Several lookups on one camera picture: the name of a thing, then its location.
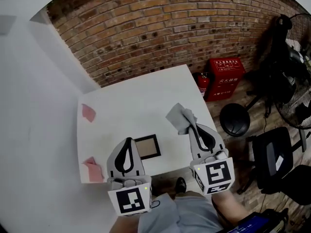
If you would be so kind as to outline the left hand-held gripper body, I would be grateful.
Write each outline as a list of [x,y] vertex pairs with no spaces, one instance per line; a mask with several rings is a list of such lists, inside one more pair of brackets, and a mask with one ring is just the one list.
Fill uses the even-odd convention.
[[118,216],[149,212],[152,205],[151,177],[148,175],[109,178],[108,195]]

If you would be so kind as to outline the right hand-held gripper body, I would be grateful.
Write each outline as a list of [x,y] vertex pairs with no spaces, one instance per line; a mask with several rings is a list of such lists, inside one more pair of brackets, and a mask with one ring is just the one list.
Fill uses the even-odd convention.
[[190,169],[203,195],[228,190],[235,181],[233,159],[227,149],[190,162]]

